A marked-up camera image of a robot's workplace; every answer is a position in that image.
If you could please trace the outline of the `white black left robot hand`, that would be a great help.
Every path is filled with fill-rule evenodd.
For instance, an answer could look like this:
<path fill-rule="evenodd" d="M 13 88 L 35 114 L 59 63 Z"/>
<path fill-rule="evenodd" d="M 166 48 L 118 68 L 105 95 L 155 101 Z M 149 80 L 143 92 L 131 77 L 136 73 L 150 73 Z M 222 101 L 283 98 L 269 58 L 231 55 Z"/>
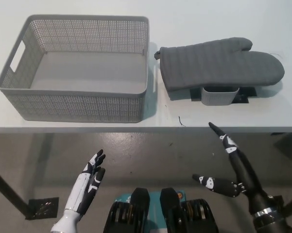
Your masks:
<path fill-rule="evenodd" d="M 103 150 L 99 150 L 88 161 L 71 190 L 65 206 L 66 210 L 74 211 L 81 216 L 85 215 L 103 180 L 105 169 L 101 165 L 104 159 Z"/>

